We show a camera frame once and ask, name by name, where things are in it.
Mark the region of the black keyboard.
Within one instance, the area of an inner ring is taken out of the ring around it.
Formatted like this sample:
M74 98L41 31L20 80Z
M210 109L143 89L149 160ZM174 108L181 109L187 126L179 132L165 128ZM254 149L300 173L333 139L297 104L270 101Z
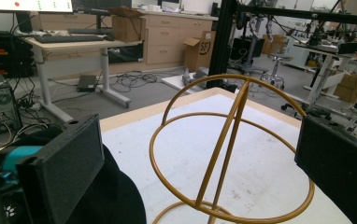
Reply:
M69 34L76 35L111 35L113 33L112 29L100 28L100 29L90 29L90 28L69 28L67 29Z
M102 41L103 38L97 35L42 35L35 36L35 40L40 43L72 43Z

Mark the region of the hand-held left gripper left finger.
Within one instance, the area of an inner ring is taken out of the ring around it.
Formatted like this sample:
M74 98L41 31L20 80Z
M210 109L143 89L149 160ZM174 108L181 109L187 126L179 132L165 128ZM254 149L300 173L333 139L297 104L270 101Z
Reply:
M36 153L16 162L32 224L65 224L104 165L99 117L70 120Z

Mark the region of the black storage rack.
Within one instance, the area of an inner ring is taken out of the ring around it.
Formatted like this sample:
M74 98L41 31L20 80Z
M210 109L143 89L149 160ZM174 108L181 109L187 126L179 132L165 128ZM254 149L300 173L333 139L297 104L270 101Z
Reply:
M10 32L0 31L0 75L14 78L33 74L32 46Z

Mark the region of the wooden drawer cabinet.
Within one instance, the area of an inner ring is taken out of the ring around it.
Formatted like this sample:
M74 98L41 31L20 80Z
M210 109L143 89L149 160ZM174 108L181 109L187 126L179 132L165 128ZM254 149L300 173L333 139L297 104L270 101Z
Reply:
M214 19L195 15L176 13L150 12L144 16L144 39L139 44L144 45L143 61L141 63L116 63L109 66L113 72L126 72L141 68L165 68L182 65L184 62L187 37L198 37L204 31L209 31ZM47 53L46 61L95 55L96 50L75 50Z

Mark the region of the white work table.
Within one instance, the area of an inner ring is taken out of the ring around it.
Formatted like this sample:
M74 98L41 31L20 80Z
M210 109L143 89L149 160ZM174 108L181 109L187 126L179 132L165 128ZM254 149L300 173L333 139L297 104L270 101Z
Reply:
M318 105L317 99L321 95L323 89L335 87L342 79L342 77L346 74L346 71L343 69L343 67L357 53L357 42L340 43L336 46L310 46L307 45L305 42L296 41L293 45L295 47L307 49L310 52L319 53L326 56L319 74L316 74L314 76L315 81L310 89L310 94L308 95L307 99L296 99L296 101L302 104L303 110L309 115L317 118L330 119L331 114L335 113L335 111ZM340 65L340 72L331 76L334 58L342 58L343 61Z

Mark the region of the white floor board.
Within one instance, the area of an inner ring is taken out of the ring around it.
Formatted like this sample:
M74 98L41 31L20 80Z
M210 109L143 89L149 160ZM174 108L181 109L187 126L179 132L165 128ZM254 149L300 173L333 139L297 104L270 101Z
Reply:
M172 77L164 77L162 79L162 82L172 88L174 88L177 91L180 91L185 87L184 81L182 79L182 75L178 76L172 76ZM192 93L197 93L199 91L204 91L205 88L203 87L202 84L197 84L194 86L191 86L188 90L186 90L186 93L192 94Z

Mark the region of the white-legged wooden desk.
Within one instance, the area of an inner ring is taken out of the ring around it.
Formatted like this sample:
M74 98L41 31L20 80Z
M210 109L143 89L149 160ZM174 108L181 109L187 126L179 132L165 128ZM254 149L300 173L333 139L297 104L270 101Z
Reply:
M24 41L33 46L34 62L36 63L37 75L42 92L40 103L46 110L61 121L69 121L73 118L51 101L48 79L52 77L63 77L101 70L102 84L97 85L96 88L126 108L129 107L131 100L110 88L108 50L116 47L135 46L139 44L139 41L121 42L103 40L92 42L40 43L33 37L26 37ZM52 61L45 60L47 53L67 53L68 51L86 49L96 50L97 54Z

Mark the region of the plain cardboard box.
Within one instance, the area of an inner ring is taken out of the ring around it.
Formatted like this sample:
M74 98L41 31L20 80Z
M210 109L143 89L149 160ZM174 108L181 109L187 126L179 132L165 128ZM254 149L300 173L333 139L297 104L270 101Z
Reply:
M357 101L357 75L345 75L337 84L334 95L348 103Z

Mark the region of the black flat box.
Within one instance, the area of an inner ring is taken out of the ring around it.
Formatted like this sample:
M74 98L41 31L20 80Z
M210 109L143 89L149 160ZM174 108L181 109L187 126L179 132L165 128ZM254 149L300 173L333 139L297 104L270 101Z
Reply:
M92 92L96 87L96 76L93 75L81 75L79 77L79 83L77 85L78 92Z

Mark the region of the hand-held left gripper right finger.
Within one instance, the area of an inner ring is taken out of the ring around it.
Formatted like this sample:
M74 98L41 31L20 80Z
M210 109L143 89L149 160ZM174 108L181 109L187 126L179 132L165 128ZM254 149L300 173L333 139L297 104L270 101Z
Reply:
M294 160L357 224L357 137L337 123L307 116L302 119Z

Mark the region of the white-screen monitor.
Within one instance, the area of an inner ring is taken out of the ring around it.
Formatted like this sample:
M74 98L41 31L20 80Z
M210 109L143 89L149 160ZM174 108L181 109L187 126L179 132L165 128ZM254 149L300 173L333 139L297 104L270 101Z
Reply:
M0 0L0 31L18 28L16 13L72 13L72 0Z

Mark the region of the black metal frame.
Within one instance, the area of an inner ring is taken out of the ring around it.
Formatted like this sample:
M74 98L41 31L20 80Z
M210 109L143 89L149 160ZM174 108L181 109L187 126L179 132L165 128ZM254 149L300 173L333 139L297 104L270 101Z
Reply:
M209 66L210 77L226 72L228 64L228 41L230 39L231 27L234 15L244 13L265 14L272 16L282 16L319 21L334 21L339 23L357 24L357 15L312 12L295 9L282 9L274 7L264 7L262 0L251 0L244 5L238 0L221 0L221 10L218 19L216 37Z

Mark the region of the gold wire hat stand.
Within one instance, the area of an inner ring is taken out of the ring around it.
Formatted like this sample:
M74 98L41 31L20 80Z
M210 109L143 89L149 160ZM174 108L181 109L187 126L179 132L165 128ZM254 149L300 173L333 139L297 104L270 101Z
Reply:
M207 169L205 171L204 177L202 179L202 183L200 186L200 189L197 193L197 196L194 200L189 199L186 197L184 194L179 192L178 189L176 189L163 175L161 170L158 167L158 164L155 160L154 156L154 144L156 141L156 138L160 131L165 128L168 124L182 119L183 117L181 115L173 117L172 119L168 117L168 114L174 105L174 103L179 99L179 97L188 89L191 87L201 84L204 82L210 82L218 79L225 79L225 78L230 78L230 79L240 79L244 82L243 86L239 89L237 96L234 99L233 105L231 106L230 110L228 113L224 114L223 117L225 118L225 122L222 126L221 133L219 135L219 138L217 140L217 143L213 149L211 158L208 162ZM188 205L191 208L200 211L204 214L208 215L208 222L207 224L214 224L216 219L222 219L225 221L230 221L233 223L237 224L278 224L281 222L285 222L288 220L291 220L295 217L298 217L301 215L310 205L310 203L313 200L314 193L315 193L315 184L313 181L308 182L308 191L307 191L307 196L304 199L304 201L294 210L287 214L283 214L281 216L277 217L265 217L265 218L249 218L249 217L236 217L232 213L230 213L228 210L223 208L222 206L219 205L219 199L221 196L221 190L225 181L226 173L228 170L229 162L231 160L231 156L233 153L233 147L236 141L236 136L238 132L239 125L242 122L248 123L249 125L256 127L266 133L269 133L270 135L274 136L276 139L280 141L283 145L285 145L291 152L295 152L296 149L291 145L288 141L286 141L284 138L279 136L278 134L268 130L264 126L257 124L255 122L250 122L248 120L245 120L242 118L242 114L244 112L244 108L246 106L246 103L248 101L248 96L249 96L249 91L250 91L250 85L256 83L259 84L263 87L268 88L269 90L273 91L277 95L279 95L281 98L283 98L289 105L293 106L293 108L298 112L298 114L302 117L305 117L307 113L301 108L301 106L296 103L290 96L288 96L286 93L281 91L280 89L274 87L271 84L267 84L257 78L253 77L244 77L241 75L234 75L234 74L225 74L225 75L214 75L211 77L203 77L199 78L196 81L188 84L184 88L182 88L173 98L170 100L170 102L167 104L161 125L156 129L156 131L153 133L150 139L150 145L149 145L149 155L150 155L150 164L152 166L152 169L154 173L157 175L157 177L160 179L162 184L174 195L178 198L177 203L173 203L169 206L167 206L152 222L152 224L159 224L160 220L167 215L167 213L171 212L173 209L182 206L182 205ZM214 193L214 199L212 202L208 202L204 199L204 196L206 194L207 186L210 182L211 176L215 170L215 166L217 164L217 160L220 156L222 145L224 143L228 144L225 157L223 160L220 176L218 179L218 184L216 191Z

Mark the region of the printed cardboard box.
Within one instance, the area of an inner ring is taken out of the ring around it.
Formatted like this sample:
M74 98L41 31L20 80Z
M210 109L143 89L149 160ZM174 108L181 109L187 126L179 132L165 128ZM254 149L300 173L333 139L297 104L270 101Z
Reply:
M209 67L215 41L215 31L204 31L200 37L187 37L184 66L191 72L201 67Z

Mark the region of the grey round stool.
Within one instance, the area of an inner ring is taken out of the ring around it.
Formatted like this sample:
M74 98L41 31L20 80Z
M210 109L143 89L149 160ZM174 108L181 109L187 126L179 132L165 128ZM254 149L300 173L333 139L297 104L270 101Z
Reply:
M283 77L278 75L278 68L282 62L289 62L292 57L284 54L270 53L267 55L275 64L271 73L262 73L261 81L268 81L271 85L283 90L285 88L285 81Z

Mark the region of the dark monitor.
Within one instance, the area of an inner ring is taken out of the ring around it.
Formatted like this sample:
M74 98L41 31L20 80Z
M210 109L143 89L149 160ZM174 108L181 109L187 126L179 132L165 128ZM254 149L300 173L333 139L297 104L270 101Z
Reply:
M97 29L102 26L102 18L109 16L109 10L114 7L132 7L132 0L71 0L75 13L95 16Z

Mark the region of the white table mat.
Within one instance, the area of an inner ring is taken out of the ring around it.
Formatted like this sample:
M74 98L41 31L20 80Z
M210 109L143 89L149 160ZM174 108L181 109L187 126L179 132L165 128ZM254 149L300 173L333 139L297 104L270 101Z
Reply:
M233 101L214 94L166 110L163 105L128 112L101 122L103 142L121 170L137 185L146 220L157 224L207 224L208 216L175 197L154 173L195 199ZM257 105L243 114L224 178L215 166L205 199L238 217L276 217L306 198L308 178L294 161L299 121Z

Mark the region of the open cardboard box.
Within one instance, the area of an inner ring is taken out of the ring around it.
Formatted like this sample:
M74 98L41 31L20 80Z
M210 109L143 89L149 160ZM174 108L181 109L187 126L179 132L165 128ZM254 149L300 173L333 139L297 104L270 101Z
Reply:
M144 39L144 13L128 7L112 7L108 11L111 14L112 30L116 40L135 42Z

